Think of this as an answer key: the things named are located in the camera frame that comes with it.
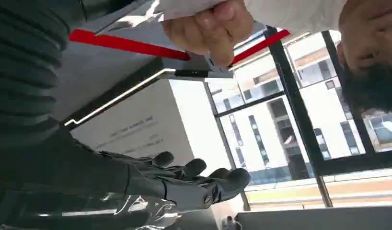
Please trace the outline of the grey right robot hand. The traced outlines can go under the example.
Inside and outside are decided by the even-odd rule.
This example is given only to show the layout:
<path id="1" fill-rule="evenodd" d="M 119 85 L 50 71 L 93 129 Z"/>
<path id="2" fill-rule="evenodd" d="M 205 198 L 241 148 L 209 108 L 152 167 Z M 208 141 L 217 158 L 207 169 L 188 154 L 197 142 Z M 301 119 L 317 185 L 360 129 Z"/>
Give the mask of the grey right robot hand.
<path id="1" fill-rule="evenodd" d="M 165 168 L 172 156 L 96 152 L 64 130 L 0 126 L 0 230 L 159 230 L 184 212 L 237 196 L 242 168 L 201 176 L 204 162 Z"/>

